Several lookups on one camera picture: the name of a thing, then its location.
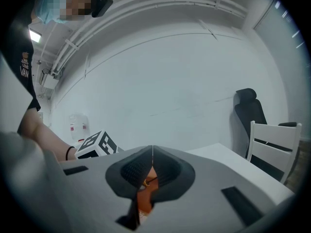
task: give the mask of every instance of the face mask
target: face mask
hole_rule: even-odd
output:
[[[58,23],[67,21],[60,19],[60,10],[66,11],[66,0],[37,0],[35,5],[35,15],[40,18],[44,24],[51,20]]]

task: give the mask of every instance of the dark floor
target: dark floor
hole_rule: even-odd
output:
[[[304,179],[308,165],[311,164],[311,142],[300,141],[299,154],[292,173],[288,176],[285,185],[294,193],[300,188]]]

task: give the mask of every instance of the white chair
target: white chair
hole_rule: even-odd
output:
[[[284,174],[280,182],[284,183],[297,155],[300,133],[301,123],[297,123],[296,127],[284,127],[256,124],[255,121],[251,121],[251,136],[247,160],[251,161],[251,157],[254,155],[283,171]],[[292,152],[273,148],[266,144],[254,141],[254,139],[291,149]]]

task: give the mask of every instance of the black t-shirt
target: black t-shirt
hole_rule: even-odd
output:
[[[30,0],[21,8],[1,43],[1,50],[11,70],[33,96],[28,109],[36,108],[39,111],[41,107],[35,96],[31,70],[34,47],[28,28],[32,22],[31,12],[34,4],[35,0]]]

